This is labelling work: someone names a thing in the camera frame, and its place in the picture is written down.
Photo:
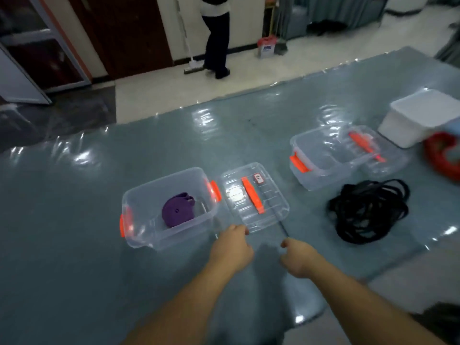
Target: black cable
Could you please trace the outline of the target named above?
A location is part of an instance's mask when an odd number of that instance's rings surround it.
[[[397,182],[401,188],[387,185],[390,182]],[[385,237],[398,220],[409,214],[409,196],[409,186],[402,180],[365,180],[345,184],[340,195],[328,202],[328,210],[337,215],[335,230],[340,238],[362,245]]]

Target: sticker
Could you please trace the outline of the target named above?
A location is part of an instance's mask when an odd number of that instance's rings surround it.
[[[260,173],[254,174],[254,179],[256,179],[257,184],[262,184],[264,182],[264,179],[260,175]]]

